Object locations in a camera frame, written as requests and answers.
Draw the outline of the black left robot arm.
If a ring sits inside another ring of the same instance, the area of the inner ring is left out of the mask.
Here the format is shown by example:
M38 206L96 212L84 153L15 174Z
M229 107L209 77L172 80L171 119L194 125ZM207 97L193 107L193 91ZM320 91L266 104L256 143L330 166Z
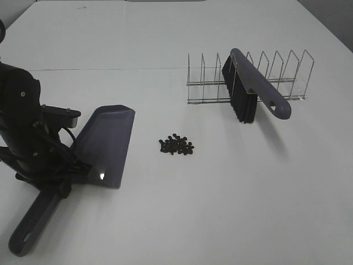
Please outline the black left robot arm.
M79 171L74 148L60 140L60 130L77 126L81 113L40 104L40 82L28 71L1 64L1 162L17 179L39 190L57 187L66 197L69 178Z

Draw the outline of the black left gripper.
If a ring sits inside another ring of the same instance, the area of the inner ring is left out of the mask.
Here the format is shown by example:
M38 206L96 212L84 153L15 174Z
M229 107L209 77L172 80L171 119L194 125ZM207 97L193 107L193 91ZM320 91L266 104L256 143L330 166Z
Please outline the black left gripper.
M68 147L60 140L58 132L69 128L47 125L42 112L26 125L1 113L1 137L6 147L1 147L1 161L16 171L16 179L38 189L56 186L57 194L66 199L71 190L71 178L80 175L80 160L74 154L76 143Z

